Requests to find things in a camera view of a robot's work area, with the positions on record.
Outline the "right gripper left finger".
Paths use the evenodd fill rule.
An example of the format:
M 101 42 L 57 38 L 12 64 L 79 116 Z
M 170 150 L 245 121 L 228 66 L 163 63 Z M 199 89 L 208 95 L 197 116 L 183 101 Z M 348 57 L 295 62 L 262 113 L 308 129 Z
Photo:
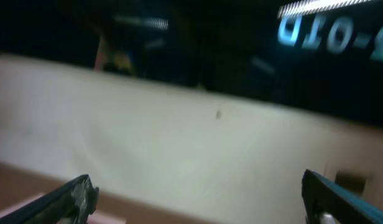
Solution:
M 83 174 L 0 218 L 0 224 L 87 224 L 96 211 L 99 188 Z

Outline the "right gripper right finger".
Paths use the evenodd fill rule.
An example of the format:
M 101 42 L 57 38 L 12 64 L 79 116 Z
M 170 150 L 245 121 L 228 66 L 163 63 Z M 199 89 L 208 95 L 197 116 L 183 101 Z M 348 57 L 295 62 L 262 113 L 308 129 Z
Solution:
M 312 170 L 303 175 L 302 198 L 308 224 L 383 224 L 382 210 Z

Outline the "white pink cardboard box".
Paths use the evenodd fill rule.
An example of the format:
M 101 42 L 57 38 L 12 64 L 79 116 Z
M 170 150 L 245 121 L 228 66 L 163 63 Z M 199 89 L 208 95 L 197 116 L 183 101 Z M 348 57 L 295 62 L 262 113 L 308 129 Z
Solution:
M 16 210 L 20 209 L 21 207 L 24 207 L 25 205 L 33 202 L 34 200 L 37 200 L 38 198 L 43 197 L 43 193 L 39 193 L 37 195 L 34 195 L 32 197 L 29 197 L 25 200 L 22 200 L 18 203 L 15 203 L 11 205 L 10 207 L 7 207 L 5 209 L 0 210 L 0 218 L 15 212 Z M 100 211 L 95 211 L 93 214 L 88 216 L 87 224 L 126 224 L 126 219 L 114 217 L 112 215 L 109 215 L 107 213 L 103 213 Z

